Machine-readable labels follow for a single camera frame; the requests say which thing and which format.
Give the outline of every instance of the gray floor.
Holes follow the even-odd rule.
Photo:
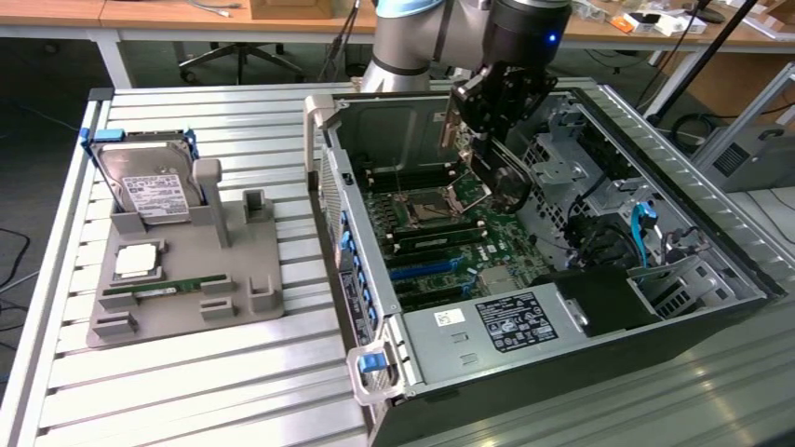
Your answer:
[[[111,87],[95,45],[86,41],[60,41],[60,51],[44,51],[44,41],[0,39],[0,227],[23,232],[31,237],[31,246],[20,264],[16,277],[22,278],[39,269],[44,257],[51,223],[63,188],[63,179],[72,153],[78,127],[82,122],[84,98],[88,90]],[[140,87],[184,87],[175,68],[172,46],[162,42],[138,42],[126,45],[126,54]],[[208,50],[202,43],[187,44],[188,53]],[[320,70],[324,46],[288,45],[286,56],[315,81]],[[611,51],[592,56],[610,65],[624,66],[638,59]],[[367,62],[368,47],[350,51],[350,61]],[[226,58],[194,70],[203,85],[228,85],[235,82],[235,58]],[[562,50],[552,65],[560,76],[591,76],[610,84],[635,102],[655,69],[639,63],[614,74],[612,68],[600,65],[583,50]],[[440,75],[443,69],[435,70]],[[247,84],[292,82],[292,75],[267,62],[251,60],[246,67]],[[32,110],[63,121],[44,119]],[[703,106],[684,97],[676,104],[666,122],[684,113],[702,112]],[[0,232],[0,281],[10,273],[23,240]],[[3,296],[6,300],[27,305],[35,280],[16,287]],[[22,330],[3,331],[24,321],[26,313],[6,310],[0,315],[0,342],[16,345]],[[0,346],[0,382],[11,370],[14,352]]]

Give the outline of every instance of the power supply label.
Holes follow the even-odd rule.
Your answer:
[[[531,291],[480,303],[476,309],[499,352],[511,352],[558,338]]]
[[[174,216],[188,212],[186,193],[176,174],[124,177],[122,180],[142,217]]]

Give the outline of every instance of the gray stand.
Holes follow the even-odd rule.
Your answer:
[[[112,214],[91,347],[130,344],[235,326],[284,314],[274,204],[262,189],[222,204],[215,159],[194,162],[208,204],[190,222],[146,226],[135,212]],[[155,246],[156,266],[128,278],[116,273],[119,251]]]

